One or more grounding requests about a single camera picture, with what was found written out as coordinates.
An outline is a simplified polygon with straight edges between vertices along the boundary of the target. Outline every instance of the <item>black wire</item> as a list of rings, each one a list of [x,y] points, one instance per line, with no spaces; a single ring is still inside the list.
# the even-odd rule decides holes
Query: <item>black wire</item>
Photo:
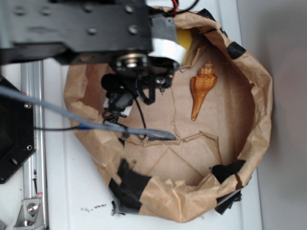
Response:
[[[34,127],[35,130],[40,131],[71,131],[74,129],[79,129],[79,126],[73,126],[69,128],[42,128],[42,127]]]
[[[176,12],[176,15],[177,15],[177,14],[181,14],[181,13],[185,13],[185,12],[188,12],[188,11],[191,10],[194,6],[196,6],[196,4],[197,4],[198,2],[199,2],[199,0],[196,0],[190,7],[186,8],[185,10]]]
[[[131,93],[131,95],[133,96],[133,98],[134,98],[134,100],[135,100],[135,103],[136,103],[136,105],[137,105],[137,107],[138,107],[138,109],[139,109],[139,112],[140,112],[140,115],[141,115],[141,118],[142,118],[142,122],[143,122],[143,126],[144,126],[144,128],[146,128],[146,123],[145,123],[145,119],[144,119],[144,115],[143,115],[143,112],[142,112],[142,109],[141,109],[141,107],[140,107],[140,104],[139,104],[139,102],[138,102],[138,100],[137,100],[137,97],[134,95],[134,93],[132,92],[132,90],[131,89],[128,89],[128,88],[126,88],[130,93]],[[140,137],[140,135],[136,135],[140,140],[144,140],[146,137],[147,137],[147,135],[144,135],[142,138]]]

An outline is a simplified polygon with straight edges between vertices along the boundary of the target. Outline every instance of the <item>gray wall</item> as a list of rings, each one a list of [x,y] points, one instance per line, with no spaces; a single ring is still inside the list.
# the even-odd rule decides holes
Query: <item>gray wall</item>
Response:
[[[270,148],[258,167],[263,228],[307,229],[307,1],[237,0],[243,46],[274,79]]]

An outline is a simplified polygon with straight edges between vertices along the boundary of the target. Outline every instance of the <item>black electrical tape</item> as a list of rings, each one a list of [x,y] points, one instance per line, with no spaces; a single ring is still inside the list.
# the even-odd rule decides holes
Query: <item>black electrical tape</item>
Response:
[[[142,206],[140,197],[151,177],[134,172],[129,168],[125,159],[119,166],[118,175],[122,180],[121,184],[116,184],[113,179],[109,184],[109,188],[115,196],[116,205],[120,211],[129,213],[139,211]]]
[[[241,191],[234,191],[234,194],[230,196],[228,199],[226,199],[223,203],[219,204],[216,208],[215,211],[217,211],[219,214],[224,214],[224,212],[228,209],[231,208],[232,204],[237,201],[242,200],[242,194]]]
[[[202,16],[202,17],[209,18],[213,21],[216,21],[215,18],[212,16],[212,14],[205,8],[203,10],[199,11],[197,14]]]
[[[217,178],[217,180],[220,183],[223,183],[229,176],[237,174],[246,161],[243,160],[236,160],[230,165],[215,165],[210,168],[212,174]],[[223,197],[217,198],[217,207],[215,208],[215,211],[220,213],[221,215],[224,214],[224,212],[231,208],[232,204],[236,201],[241,200],[241,189],[237,189],[234,192],[227,194]]]
[[[237,59],[241,57],[243,54],[245,54],[246,49],[244,49],[242,46],[240,46],[237,42],[232,42],[228,47],[227,47],[227,52],[230,56],[230,58]]]

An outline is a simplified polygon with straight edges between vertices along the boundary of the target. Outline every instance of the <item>orange seashell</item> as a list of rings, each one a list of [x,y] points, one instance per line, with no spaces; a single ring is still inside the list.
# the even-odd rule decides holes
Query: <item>orange seashell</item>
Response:
[[[214,74],[213,62],[208,61],[203,68],[199,70],[196,77],[191,80],[191,91],[193,96],[192,121],[195,121],[201,110],[201,105],[210,89],[212,89],[217,81]]]

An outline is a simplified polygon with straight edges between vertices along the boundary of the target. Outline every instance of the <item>hole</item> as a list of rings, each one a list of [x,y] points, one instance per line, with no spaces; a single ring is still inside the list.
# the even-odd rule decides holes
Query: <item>hole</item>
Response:
[[[17,165],[18,164],[18,162],[17,162],[17,160],[15,158],[11,158],[10,162],[11,162],[12,165]]]

